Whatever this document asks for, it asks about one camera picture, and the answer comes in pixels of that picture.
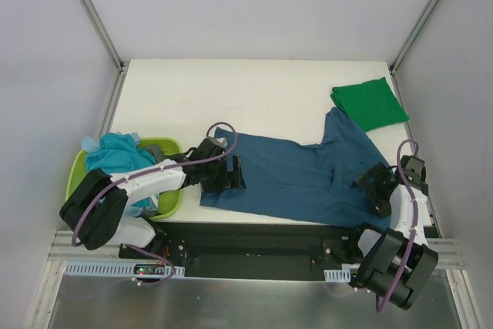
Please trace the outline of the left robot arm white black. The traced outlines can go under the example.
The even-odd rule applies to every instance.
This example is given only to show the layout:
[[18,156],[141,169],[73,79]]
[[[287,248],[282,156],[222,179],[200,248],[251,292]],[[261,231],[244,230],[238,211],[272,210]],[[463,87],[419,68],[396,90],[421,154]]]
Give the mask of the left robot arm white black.
[[240,156],[224,138],[206,137],[187,153],[166,157],[140,170],[108,174],[88,172],[60,210],[72,231],[72,245],[96,250],[109,242],[133,244],[147,259],[158,257],[163,241],[150,221],[125,214],[134,203],[153,195],[200,185],[204,193],[246,189]]

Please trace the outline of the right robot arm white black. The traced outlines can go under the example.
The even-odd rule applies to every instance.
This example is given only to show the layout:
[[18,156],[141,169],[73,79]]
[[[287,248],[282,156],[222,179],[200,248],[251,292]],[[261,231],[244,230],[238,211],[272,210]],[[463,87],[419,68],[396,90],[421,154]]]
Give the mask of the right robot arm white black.
[[396,166],[378,163],[353,182],[367,188],[371,211],[391,219],[385,230],[360,224],[343,256],[359,267],[340,270],[341,281],[376,295],[377,312],[389,304],[409,309],[438,265],[438,253],[428,246],[420,217],[429,193],[425,179],[424,161],[404,155]]

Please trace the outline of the dark blue t shirt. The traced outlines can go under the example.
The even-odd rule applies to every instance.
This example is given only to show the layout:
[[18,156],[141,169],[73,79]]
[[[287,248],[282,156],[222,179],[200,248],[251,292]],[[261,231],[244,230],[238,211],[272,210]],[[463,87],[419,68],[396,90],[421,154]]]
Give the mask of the dark blue t shirt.
[[386,160],[350,117],[333,108],[320,143],[300,145],[217,129],[217,138],[235,143],[245,189],[202,193],[201,205],[241,213],[353,228],[362,223],[385,229],[389,218],[371,212],[365,186],[353,182]]

